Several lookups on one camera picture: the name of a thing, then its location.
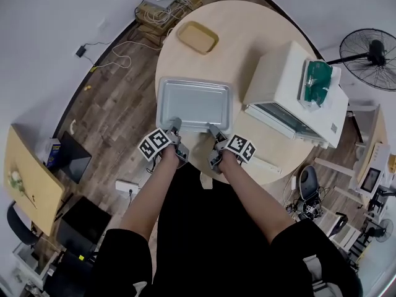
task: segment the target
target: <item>table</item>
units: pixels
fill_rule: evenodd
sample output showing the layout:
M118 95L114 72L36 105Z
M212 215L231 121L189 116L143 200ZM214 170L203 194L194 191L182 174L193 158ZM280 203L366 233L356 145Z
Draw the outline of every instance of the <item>table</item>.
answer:
M8 183L8 174L14 170L20 173L27 196L13 189ZM4 158L4 186L18 207L44 234L49 236L59 202L62 199L64 186L23 142L14 125L10 127L7 138ZM30 201L33 196L35 205Z
M344 166L340 166L337 164L333 164L329 161L322 160L320 158L315 158L316 163L350 176L351 177L350 189L352 189L352 186L357 186L362 181L364 172L366 171L366 168L369 165L375 144L376 143L388 144L388 137L385 127L385 119L384 119L384 115L382 114L380 105L348 107L348 111L373 111L373 110L374 110L374 117L372 120L369 140L367 144L357 144L358 146L364 147L364 153L362 157L355 163L352 170L349 168L345 168ZM368 208L369 206L370 198L366 196L360 195L357 192L344 191L339 187L334 187L334 190L362 204L364 208Z
M214 49L201 55L182 44L176 32L187 21L199 22L220 38ZM312 144L290 140L266 124L242 111L242 101L249 87L259 58L268 50L290 40L297 41L313 58L309 43L294 25L278 13L246 1L220 1L191 12L170 32L157 64L155 91L162 77L190 77L233 86L234 133L252 140L255 156L282 169L281 174L265 170L253 163L245 169L260 185L276 181L299 166L312 150ZM214 173L207 162L214 140L205 133L181 133L183 144L190 150L189 161L201 172L227 183L223 175Z

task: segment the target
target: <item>hand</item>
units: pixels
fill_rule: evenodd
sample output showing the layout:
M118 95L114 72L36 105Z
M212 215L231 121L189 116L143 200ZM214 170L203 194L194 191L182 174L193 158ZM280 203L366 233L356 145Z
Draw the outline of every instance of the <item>hand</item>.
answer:
M165 147L164 151L162 151L162 160L171 164L178 166L179 165L179 158L176 155L176 150L174 149L174 145L170 144Z
M238 161L236 159L236 156L233 152L229 150L222 150L222 161L219 164L219 169L224 172L227 167L232 166L232 165L238 165Z

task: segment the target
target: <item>black device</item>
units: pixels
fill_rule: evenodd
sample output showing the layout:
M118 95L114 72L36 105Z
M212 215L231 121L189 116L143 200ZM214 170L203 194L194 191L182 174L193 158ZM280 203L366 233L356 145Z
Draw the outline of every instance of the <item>black device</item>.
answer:
M66 212L60 223L56 239L71 253L88 258L109 224L111 215L81 197L77 203Z
M340 59L359 80L376 89L396 91L396 38L382 30L362 28L347 35L340 45Z
M62 253L61 261L54 265L55 272L48 276L44 290L51 297L83 297L87 289L93 263L80 260L70 250Z
M75 53L79 58L81 58L85 52L87 51L87 49L84 46L80 46L80 48L77 50L77 52Z
M315 220L322 214L321 192L325 191L323 187L319 187L315 168L312 165L306 166L300 173L298 179L298 187L300 197L297 203L290 204L286 210L288 212L296 212L300 220Z
M60 142L61 148L56 155L55 165L49 170L62 170L78 184L92 156L66 131Z
M344 213L341 212L336 212L336 215L340 216L340 219L338 220L338 222L336 223L336 225L333 227L333 230L330 232L329 238L333 235L338 234L339 232L341 232L341 230L343 229L343 227L348 223L348 217L347 215L345 215Z

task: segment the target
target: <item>electric fan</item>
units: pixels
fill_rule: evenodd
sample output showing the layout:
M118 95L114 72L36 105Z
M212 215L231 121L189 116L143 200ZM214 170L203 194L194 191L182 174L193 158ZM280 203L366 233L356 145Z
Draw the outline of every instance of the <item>electric fan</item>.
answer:
M359 80L377 89L396 91L396 38L375 28L362 28L347 35L340 45L340 59Z
M374 223L373 221L371 221L370 223L376 225L377 227L371 227L366 232L366 239L364 240L364 242L366 242L370 236L375 237L378 242L385 242L392 235L392 232L394 230L394 223L391 221L391 219L383 219L381 220L379 225Z

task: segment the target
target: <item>green bag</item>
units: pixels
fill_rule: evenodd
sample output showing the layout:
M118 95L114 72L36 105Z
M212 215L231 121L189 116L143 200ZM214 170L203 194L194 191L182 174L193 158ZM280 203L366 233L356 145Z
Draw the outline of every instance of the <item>green bag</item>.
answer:
M330 87L333 67L322 61L310 61L305 80L304 100L315 102L319 107L323 104Z

